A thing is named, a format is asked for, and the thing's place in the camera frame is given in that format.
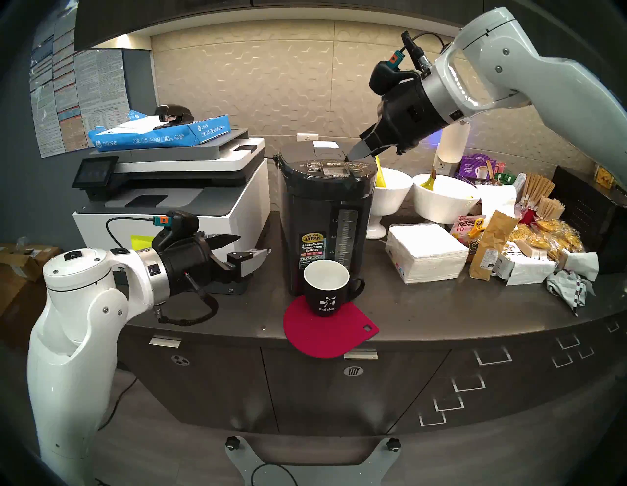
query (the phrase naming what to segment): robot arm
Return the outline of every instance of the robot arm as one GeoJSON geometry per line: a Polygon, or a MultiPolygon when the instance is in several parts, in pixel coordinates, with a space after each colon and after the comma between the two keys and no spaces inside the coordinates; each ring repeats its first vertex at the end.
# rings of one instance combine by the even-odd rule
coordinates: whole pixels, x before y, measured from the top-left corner
{"type": "MultiPolygon", "coordinates": [[[[47,301],[31,332],[28,391],[41,458],[70,486],[94,484],[90,447],[107,409],[124,324],[178,293],[203,294],[201,286],[213,280],[238,281],[268,254],[232,252],[222,262],[211,249],[238,236],[205,237],[197,217],[182,211],[164,219],[168,226],[152,248],[84,248],[44,266],[47,301]],[[119,266],[129,281],[128,300],[115,288],[112,270],[119,266]]],[[[206,319],[218,310],[213,302],[206,319]]]]}
{"type": "Polygon", "coordinates": [[[392,145],[404,153],[460,119],[533,103],[548,128],[627,183],[627,114],[620,103],[581,64],[539,56],[506,8],[466,25],[421,77],[387,82],[406,72],[385,63],[373,71],[371,87],[393,87],[384,93],[375,89],[382,94],[379,121],[360,135],[362,141],[349,159],[376,155],[392,145]],[[463,51],[492,102],[480,104],[472,98],[451,64],[457,50],[463,51]]]}

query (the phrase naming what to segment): purple box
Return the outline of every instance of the purple box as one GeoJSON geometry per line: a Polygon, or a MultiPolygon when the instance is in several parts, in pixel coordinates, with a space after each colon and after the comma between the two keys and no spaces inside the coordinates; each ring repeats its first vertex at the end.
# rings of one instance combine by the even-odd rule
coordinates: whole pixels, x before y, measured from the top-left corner
{"type": "Polygon", "coordinates": [[[463,156],[458,174],[462,177],[462,180],[486,181],[491,178],[490,173],[494,174],[496,164],[496,161],[493,161],[485,154],[463,156]]]}

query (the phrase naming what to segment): printer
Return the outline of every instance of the printer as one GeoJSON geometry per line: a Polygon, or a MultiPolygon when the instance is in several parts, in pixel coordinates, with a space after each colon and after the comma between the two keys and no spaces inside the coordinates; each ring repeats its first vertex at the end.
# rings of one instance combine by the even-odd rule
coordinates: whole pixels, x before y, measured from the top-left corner
{"type": "MultiPolygon", "coordinates": [[[[73,188],[89,202],[74,221],[87,246],[115,248],[105,223],[116,216],[151,218],[170,209],[195,214],[206,235],[240,238],[214,254],[255,248],[270,214],[265,141],[233,129],[194,147],[91,152],[73,188]]],[[[109,229],[126,248],[150,246],[160,228],[148,221],[117,219],[109,229]]]]}

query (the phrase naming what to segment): black stapler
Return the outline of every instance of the black stapler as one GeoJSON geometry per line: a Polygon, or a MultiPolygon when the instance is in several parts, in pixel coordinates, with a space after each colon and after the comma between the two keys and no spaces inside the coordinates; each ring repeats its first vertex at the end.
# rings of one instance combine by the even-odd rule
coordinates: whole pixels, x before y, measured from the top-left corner
{"type": "Polygon", "coordinates": [[[160,122],[168,123],[154,127],[154,130],[194,123],[194,117],[189,111],[189,108],[180,105],[159,105],[155,108],[155,115],[159,117],[160,122]]]}

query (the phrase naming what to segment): cabinet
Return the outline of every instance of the cabinet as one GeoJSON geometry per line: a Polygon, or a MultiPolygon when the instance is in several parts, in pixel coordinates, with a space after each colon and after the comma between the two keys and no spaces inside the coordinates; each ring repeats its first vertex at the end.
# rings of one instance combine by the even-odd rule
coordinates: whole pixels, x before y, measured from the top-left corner
{"type": "Polygon", "coordinates": [[[80,0],[74,44],[81,51],[169,20],[250,6],[250,0],[80,0]]]}
{"type": "Polygon", "coordinates": [[[507,344],[451,351],[390,433],[467,425],[522,411],[536,387],[535,346],[507,344]]]}
{"type": "Polygon", "coordinates": [[[570,393],[624,357],[620,329],[615,319],[601,320],[530,341],[453,350],[390,433],[493,420],[570,393]]]}
{"type": "Polygon", "coordinates": [[[278,432],[258,347],[198,344],[193,335],[181,338],[178,347],[150,342],[149,335],[123,329],[118,359],[178,420],[227,430],[278,432]]]}
{"type": "Polygon", "coordinates": [[[448,353],[317,359],[292,349],[262,352],[279,431],[291,435],[385,434],[448,353]]]}
{"type": "Polygon", "coordinates": [[[483,0],[252,0],[263,6],[324,6],[387,11],[465,25],[482,14],[483,0]]]}

